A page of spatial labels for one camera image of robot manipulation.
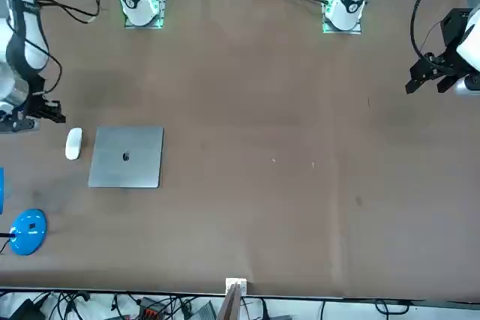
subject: brown table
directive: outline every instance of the brown table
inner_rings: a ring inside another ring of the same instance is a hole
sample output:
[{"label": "brown table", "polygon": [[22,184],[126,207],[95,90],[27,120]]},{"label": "brown table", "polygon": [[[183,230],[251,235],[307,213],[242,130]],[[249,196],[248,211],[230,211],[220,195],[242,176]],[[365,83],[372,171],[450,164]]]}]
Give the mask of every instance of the brown table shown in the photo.
[{"label": "brown table", "polygon": [[[46,9],[67,124],[0,138],[0,228],[30,207],[49,218],[34,255],[1,256],[1,285],[223,292],[246,277],[251,294],[478,301],[480,102],[433,82],[405,95],[414,1],[370,0],[362,36],[322,34],[302,0],[168,0],[161,31],[124,30],[116,0],[87,26]],[[424,0],[418,42],[462,5]],[[154,124],[162,188],[88,188],[97,126]]]}]

